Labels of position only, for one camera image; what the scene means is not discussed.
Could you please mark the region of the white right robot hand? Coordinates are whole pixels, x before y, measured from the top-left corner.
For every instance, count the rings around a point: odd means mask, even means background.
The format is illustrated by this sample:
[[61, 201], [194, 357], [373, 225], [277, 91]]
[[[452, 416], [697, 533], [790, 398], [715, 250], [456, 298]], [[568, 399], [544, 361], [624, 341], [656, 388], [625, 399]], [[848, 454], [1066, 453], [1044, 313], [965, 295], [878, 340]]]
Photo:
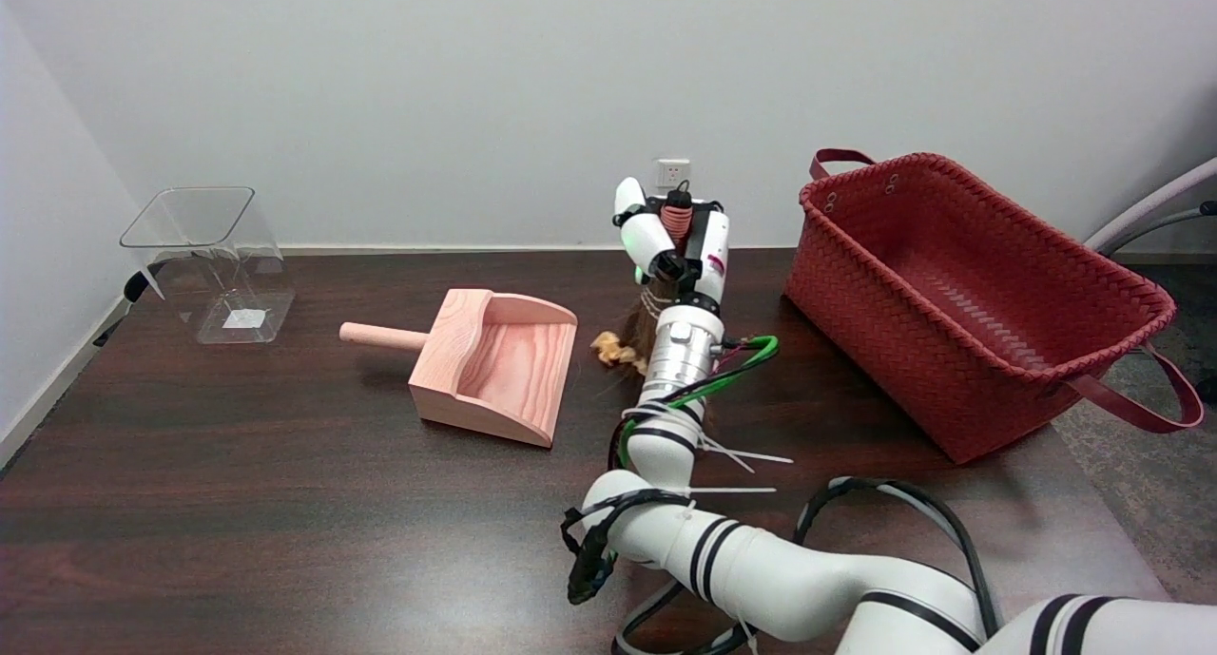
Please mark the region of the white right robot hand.
[[639, 285], [664, 282], [674, 303], [717, 314], [724, 296], [730, 222], [719, 202], [696, 200], [688, 181], [649, 196], [635, 178], [615, 191], [612, 223], [635, 265]]

